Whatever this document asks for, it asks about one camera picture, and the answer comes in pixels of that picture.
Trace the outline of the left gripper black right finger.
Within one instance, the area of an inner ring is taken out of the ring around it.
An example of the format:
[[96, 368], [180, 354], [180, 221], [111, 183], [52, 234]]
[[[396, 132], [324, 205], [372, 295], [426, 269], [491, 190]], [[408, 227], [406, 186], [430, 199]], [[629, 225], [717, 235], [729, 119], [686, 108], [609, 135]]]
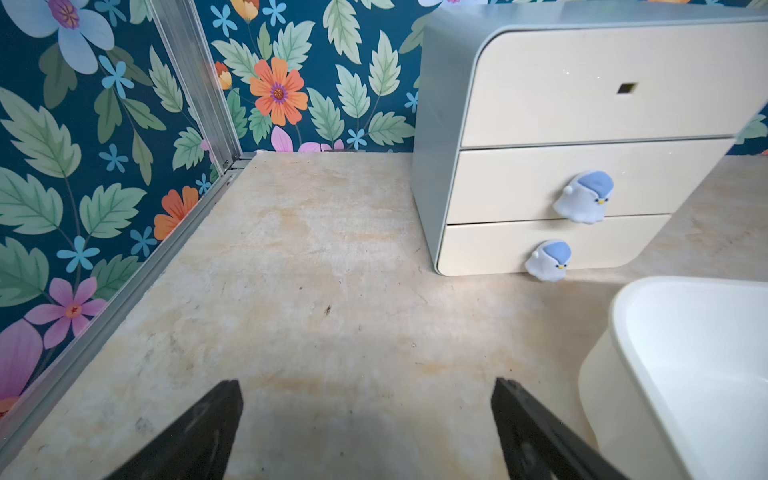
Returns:
[[625, 477], [520, 383], [497, 378], [491, 409], [511, 479]]

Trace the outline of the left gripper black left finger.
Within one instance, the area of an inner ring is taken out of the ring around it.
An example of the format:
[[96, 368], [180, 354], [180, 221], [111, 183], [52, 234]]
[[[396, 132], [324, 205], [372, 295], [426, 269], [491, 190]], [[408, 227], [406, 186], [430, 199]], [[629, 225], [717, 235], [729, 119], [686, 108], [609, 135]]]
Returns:
[[221, 479], [243, 412], [237, 380], [224, 380], [110, 473], [110, 479]]

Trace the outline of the white storage tray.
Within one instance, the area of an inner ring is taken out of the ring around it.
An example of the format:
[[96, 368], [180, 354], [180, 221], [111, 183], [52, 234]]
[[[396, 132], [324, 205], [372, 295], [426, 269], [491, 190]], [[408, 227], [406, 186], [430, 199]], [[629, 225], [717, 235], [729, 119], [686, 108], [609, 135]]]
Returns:
[[578, 388], [601, 455], [630, 479], [765, 478], [766, 284], [626, 285]]

